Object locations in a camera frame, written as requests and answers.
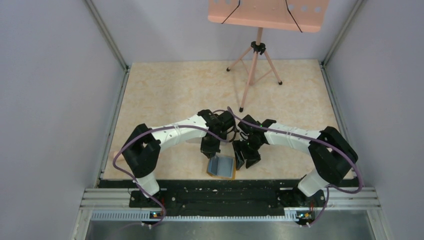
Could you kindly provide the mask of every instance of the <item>tripod clamp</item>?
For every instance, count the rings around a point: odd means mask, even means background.
[[[259,45],[256,45],[256,41],[252,41],[250,46],[253,48],[253,52],[258,52],[259,55],[262,55],[267,48],[265,47],[265,43],[261,42]]]

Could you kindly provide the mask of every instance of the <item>beige tabletop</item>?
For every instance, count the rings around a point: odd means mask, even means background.
[[[134,63],[126,85],[114,132],[104,179],[128,179],[112,166],[117,152],[134,128],[142,123],[158,127],[179,122],[203,109],[230,106],[239,117],[247,114],[257,121],[278,123],[308,130],[337,127],[329,95],[317,60],[274,60],[283,84],[269,74],[251,86],[244,112],[239,113],[247,74],[242,64],[226,71],[227,61]],[[256,75],[269,70],[260,60]],[[231,144],[222,145],[223,155],[234,156]],[[236,172],[236,179],[298,179],[314,164],[309,155],[285,146],[263,145],[261,161]],[[123,158],[117,163],[129,170]],[[154,174],[157,179],[214,179],[207,173],[208,159],[198,143],[181,143],[159,156]]]

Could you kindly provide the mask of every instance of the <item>pink panel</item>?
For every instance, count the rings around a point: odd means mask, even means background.
[[[239,0],[209,0],[208,19],[222,23],[237,7]],[[291,13],[303,32],[321,29],[329,0],[287,0]],[[241,0],[226,24],[298,31],[287,11],[285,0]]]

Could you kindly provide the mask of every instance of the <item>tripod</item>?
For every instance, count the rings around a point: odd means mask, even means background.
[[[274,67],[273,61],[271,61],[271,58],[268,55],[267,49],[265,48],[265,43],[261,42],[262,31],[263,30],[264,30],[263,27],[258,27],[256,41],[253,41],[251,43],[250,47],[235,62],[233,62],[226,69],[226,71],[229,72],[232,67],[234,67],[238,62],[241,61],[243,63],[243,65],[244,65],[244,67],[246,68],[247,73],[248,73],[246,87],[244,88],[243,99],[241,100],[241,105],[240,105],[240,109],[239,109],[240,113],[243,112],[243,108],[245,106],[246,96],[248,94],[249,87],[251,85],[259,82],[259,80],[261,80],[263,77],[265,77],[266,75],[268,75],[271,71],[274,72],[274,75],[275,75],[275,77],[278,80],[278,84],[279,85],[282,85],[283,84],[283,82],[280,79],[280,76],[278,75],[278,73],[276,71],[276,68]],[[252,49],[253,49],[253,60],[252,60],[252,63],[251,63],[250,70],[248,70],[247,66],[243,62],[243,57],[246,54],[248,54],[250,52],[250,50],[252,50]],[[253,81],[253,79],[255,78],[255,70],[256,70],[256,64],[258,62],[258,55],[262,55],[262,54],[265,54],[265,57],[268,60],[268,63],[271,66],[271,69],[267,73],[265,73],[263,76],[261,76],[260,78],[258,78],[256,81]]]

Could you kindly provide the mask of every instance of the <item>metal frame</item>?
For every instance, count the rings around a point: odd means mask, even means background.
[[[103,35],[105,41],[107,42],[110,50],[119,61],[122,68],[126,71],[125,77],[122,82],[121,89],[119,90],[119,97],[116,102],[114,115],[112,118],[111,126],[108,133],[108,139],[105,144],[105,149],[103,151],[101,168],[99,171],[98,177],[102,177],[102,173],[106,167],[106,162],[108,159],[108,152],[110,145],[112,143],[112,137],[115,131],[115,126],[118,120],[119,111],[121,108],[125,88],[128,82],[128,77],[130,74],[130,68],[126,64],[124,58],[122,57],[117,45],[113,41],[112,36],[110,35],[105,23],[103,22],[100,14],[97,11],[97,8],[93,4],[92,0],[83,0],[86,4],[88,10],[93,16],[101,34]],[[340,107],[338,104],[337,96],[333,92],[332,83],[328,77],[326,66],[332,59],[335,51],[337,50],[340,43],[343,41],[344,36],[346,35],[352,21],[357,16],[357,13],[364,5],[365,0],[358,0],[354,8],[352,9],[350,15],[345,21],[341,31],[339,32],[336,40],[332,44],[329,52],[325,56],[324,61],[320,64],[322,76],[325,82],[325,86],[328,91],[328,95],[331,101],[331,105],[333,107],[333,111],[335,114],[335,118],[337,124],[340,128],[341,134],[349,140],[349,132],[346,128],[346,125],[343,121],[343,114],[340,111]],[[74,231],[72,234],[73,240],[84,240],[86,238],[86,234],[89,228],[90,220],[94,216],[93,220],[102,219],[104,221],[107,220],[125,220],[125,221],[142,221],[147,220],[147,212],[150,210],[157,211],[159,208],[151,208],[151,209],[137,209],[129,208],[129,202],[131,198],[131,194],[129,191],[135,189],[129,188],[89,188],[85,190],[83,195],[80,210],[78,213],[78,217],[75,223]],[[288,215],[277,217],[257,217],[252,218],[253,221],[292,221],[290,218],[291,214],[296,211],[304,211],[304,208],[301,207],[292,207],[285,208],[285,211],[288,212]],[[378,200],[377,193],[373,187],[364,187],[362,192],[350,195],[342,192],[338,192],[335,189],[330,190],[330,199],[328,203],[328,207],[326,211],[349,211],[349,210],[365,210],[367,211],[371,228],[373,230],[374,236],[376,240],[391,240],[393,239],[393,235],[388,227],[386,218],[381,209],[380,202]],[[228,219],[224,217],[214,217],[214,218],[205,218],[205,217],[167,217],[165,221],[246,221],[249,219],[246,218],[235,218]]]

